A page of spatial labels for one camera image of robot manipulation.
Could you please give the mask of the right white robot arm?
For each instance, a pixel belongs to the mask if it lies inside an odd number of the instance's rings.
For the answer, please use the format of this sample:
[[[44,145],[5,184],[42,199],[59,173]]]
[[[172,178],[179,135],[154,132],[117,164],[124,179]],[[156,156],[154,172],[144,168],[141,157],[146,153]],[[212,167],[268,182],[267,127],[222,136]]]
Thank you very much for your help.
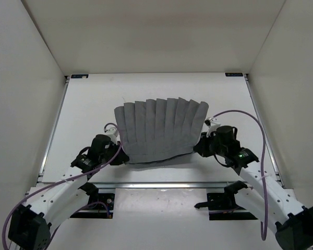
[[[263,167],[252,165],[258,157],[240,145],[237,129],[221,126],[201,134],[194,151],[202,157],[222,157],[224,167],[232,168],[240,177],[224,188],[217,200],[197,203],[195,208],[225,204],[242,207],[270,229],[282,249],[308,249],[313,246],[313,207],[307,208],[280,186]]]

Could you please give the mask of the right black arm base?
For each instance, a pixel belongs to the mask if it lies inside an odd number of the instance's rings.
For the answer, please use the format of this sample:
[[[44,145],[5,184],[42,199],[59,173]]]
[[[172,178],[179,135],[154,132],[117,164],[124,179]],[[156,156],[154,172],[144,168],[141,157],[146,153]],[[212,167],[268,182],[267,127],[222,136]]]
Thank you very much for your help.
[[[224,188],[223,193],[207,193],[205,202],[197,203],[196,209],[208,208],[210,221],[257,220],[257,218],[235,202],[235,195],[249,186],[236,181]]]

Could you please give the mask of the grey pleated skirt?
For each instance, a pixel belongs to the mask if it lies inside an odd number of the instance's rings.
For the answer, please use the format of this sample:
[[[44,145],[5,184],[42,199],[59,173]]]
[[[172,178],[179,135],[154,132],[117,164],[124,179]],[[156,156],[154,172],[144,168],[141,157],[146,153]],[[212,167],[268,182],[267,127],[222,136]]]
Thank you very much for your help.
[[[183,98],[147,99],[114,109],[129,164],[145,164],[191,154],[209,105]]]

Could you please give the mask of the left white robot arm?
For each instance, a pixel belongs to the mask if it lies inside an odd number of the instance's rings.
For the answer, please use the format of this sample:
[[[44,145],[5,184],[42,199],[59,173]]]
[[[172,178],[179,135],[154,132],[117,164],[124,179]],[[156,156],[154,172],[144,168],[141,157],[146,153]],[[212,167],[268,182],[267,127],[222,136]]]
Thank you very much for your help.
[[[58,182],[45,186],[25,197],[10,212],[2,232],[22,249],[47,249],[59,226],[73,214],[88,207],[104,206],[98,188],[89,180],[109,165],[121,151],[118,131],[111,128],[98,134],[90,146],[83,148]]]

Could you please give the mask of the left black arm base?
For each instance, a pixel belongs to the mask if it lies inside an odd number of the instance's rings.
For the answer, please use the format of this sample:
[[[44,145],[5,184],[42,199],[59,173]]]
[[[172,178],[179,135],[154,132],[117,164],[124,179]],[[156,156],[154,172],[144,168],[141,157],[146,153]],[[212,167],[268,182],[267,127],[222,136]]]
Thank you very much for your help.
[[[70,218],[85,219],[112,219],[115,204],[115,191],[104,191],[98,189],[92,183],[86,183],[82,190],[89,197],[86,206],[76,211]]]

